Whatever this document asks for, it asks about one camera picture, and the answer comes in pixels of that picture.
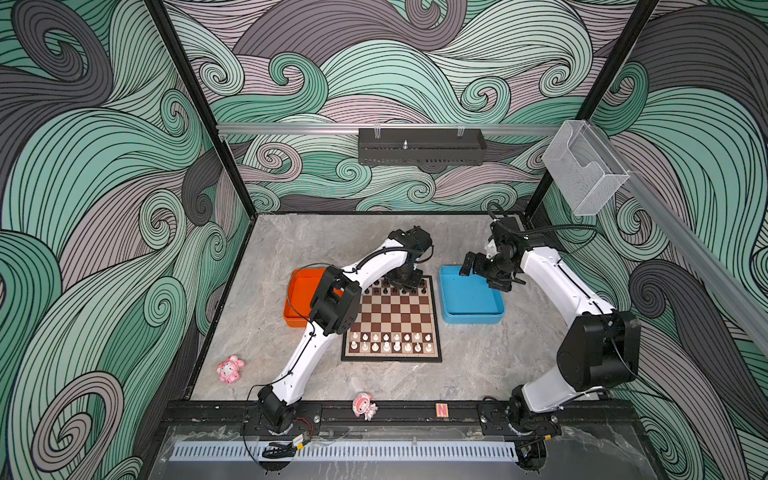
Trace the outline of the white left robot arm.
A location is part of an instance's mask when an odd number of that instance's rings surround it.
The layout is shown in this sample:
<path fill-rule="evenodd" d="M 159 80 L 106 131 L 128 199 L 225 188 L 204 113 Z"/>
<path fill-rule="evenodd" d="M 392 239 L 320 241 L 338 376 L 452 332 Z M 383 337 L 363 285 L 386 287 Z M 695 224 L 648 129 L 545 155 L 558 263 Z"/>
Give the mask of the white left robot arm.
<path fill-rule="evenodd" d="M 323 270 L 300 342 L 277 378 L 262 385 L 257 394 L 262 418 L 271 431 L 281 433 L 291 426 L 296 405 L 322 356 L 356 321 L 364 291 L 383 278 L 398 289 L 418 287 L 423 271 L 416 264 L 432 247 L 425 230 L 397 229 L 356 262 L 344 267 L 331 264 Z"/>

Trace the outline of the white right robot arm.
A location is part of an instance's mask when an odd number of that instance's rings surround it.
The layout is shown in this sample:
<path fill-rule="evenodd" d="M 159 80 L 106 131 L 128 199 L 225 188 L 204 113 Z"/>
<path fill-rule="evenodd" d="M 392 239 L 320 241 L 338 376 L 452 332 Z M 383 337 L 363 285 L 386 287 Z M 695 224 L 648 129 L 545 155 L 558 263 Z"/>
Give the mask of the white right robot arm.
<path fill-rule="evenodd" d="M 582 281 L 550 247 L 501 248 L 495 255 L 468 253 L 460 273 L 475 274 L 492 289 L 509 292 L 522 273 L 547 295 L 563 317 L 567 332 L 555 366 L 517 389 L 519 418 L 554 412 L 588 394 L 634 381 L 639 369 L 641 325 Z"/>

